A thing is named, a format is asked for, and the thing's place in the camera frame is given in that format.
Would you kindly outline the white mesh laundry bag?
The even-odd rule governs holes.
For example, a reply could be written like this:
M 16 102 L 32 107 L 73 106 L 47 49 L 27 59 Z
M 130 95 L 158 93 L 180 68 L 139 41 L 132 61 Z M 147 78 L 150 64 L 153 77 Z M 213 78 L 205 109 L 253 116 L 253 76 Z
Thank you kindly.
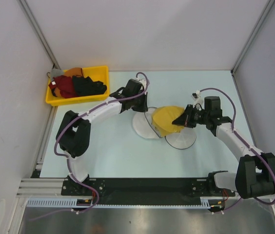
M 142 138 L 163 138 L 175 149 L 188 149 L 196 141 L 195 131 L 172 124 L 183 112 L 184 108 L 178 106 L 149 107 L 147 112 L 134 115 L 133 129 Z

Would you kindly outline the yellow bra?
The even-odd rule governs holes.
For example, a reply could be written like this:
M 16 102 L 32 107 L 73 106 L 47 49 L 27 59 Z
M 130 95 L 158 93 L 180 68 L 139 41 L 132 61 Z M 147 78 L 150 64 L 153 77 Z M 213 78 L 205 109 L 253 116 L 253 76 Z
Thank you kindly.
M 173 133 L 180 133 L 184 127 L 172 124 L 172 121 L 178 118 L 184 112 L 183 107 L 164 106 L 156 108 L 151 114 L 152 125 L 159 131 L 161 137 Z

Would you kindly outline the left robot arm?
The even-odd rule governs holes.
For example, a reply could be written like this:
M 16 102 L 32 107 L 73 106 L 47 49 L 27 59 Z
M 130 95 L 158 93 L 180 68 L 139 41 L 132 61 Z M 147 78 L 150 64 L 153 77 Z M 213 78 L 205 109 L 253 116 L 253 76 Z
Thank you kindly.
M 89 190 L 87 170 L 79 165 L 80 157 L 90 144 L 91 128 L 127 110 L 147 112 L 147 89 L 149 80 L 130 79 L 126 86 L 120 87 L 99 105 L 83 114 L 68 111 L 65 113 L 54 145 L 54 153 L 66 158 L 68 176 L 74 181 L 72 189 L 79 195 Z

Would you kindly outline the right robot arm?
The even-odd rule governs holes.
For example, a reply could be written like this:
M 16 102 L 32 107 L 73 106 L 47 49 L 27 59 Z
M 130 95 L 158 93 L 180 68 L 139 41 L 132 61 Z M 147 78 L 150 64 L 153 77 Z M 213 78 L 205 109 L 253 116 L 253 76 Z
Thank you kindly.
M 212 179 L 206 183 L 209 194 L 219 195 L 227 189 L 237 192 L 243 199 L 275 195 L 275 155 L 264 153 L 243 139 L 233 128 L 233 120 L 223 116 L 219 97 L 206 97 L 204 108 L 187 105 L 172 124 L 187 128 L 195 128 L 198 124 L 206 126 L 237 159 L 235 173 L 218 171 L 209 174 Z

